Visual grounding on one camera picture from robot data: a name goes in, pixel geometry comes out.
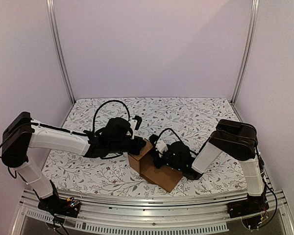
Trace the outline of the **brown cardboard box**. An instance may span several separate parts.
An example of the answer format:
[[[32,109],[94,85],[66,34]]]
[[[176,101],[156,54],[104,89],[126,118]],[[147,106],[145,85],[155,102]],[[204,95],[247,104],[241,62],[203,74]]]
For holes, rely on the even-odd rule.
[[[146,145],[140,155],[127,154],[130,167],[147,182],[159,186],[166,192],[172,192],[182,179],[182,173],[166,165],[157,169],[151,155],[152,144],[148,140],[144,140]]]

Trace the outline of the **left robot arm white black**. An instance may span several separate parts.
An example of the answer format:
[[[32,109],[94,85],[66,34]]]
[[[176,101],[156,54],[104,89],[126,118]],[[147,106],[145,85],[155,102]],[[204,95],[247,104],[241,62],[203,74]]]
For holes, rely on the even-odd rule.
[[[32,187],[47,208],[60,212],[62,200],[53,183],[27,155],[28,149],[53,149],[93,159],[107,159],[112,153],[138,155],[146,146],[146,141],[135,135],[140,124],[139,116],[131,120],[115,117],[103,128],[79,133],[41,123],[29,112],[21,112],[2,134],[0,159]]]

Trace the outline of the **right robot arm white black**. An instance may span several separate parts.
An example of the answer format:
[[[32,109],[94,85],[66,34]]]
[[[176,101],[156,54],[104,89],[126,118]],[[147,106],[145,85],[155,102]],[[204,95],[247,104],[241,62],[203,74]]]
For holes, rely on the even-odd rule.
[[[166,144],[160,138],[161,135],[152,134],[148,139],[156,168],[166,165],[189,180],[198,180],[221,153],[226,153],[240,163],[246,179],[248,199],[244,201],[244,210],[255,213],[265,202],[264,161],[253,125],[221,119],[198,152],[191,151],[182,140]]]

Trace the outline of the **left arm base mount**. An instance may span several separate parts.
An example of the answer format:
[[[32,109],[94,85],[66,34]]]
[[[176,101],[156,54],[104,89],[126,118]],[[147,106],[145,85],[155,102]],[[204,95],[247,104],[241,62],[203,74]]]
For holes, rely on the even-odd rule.
[[[75,199],[74,197],[62,199],[53,195],[39,200],[38,208],[49,212],[51,215],[59,214],[73,218],[78,217],[81,206],[79,199]]]

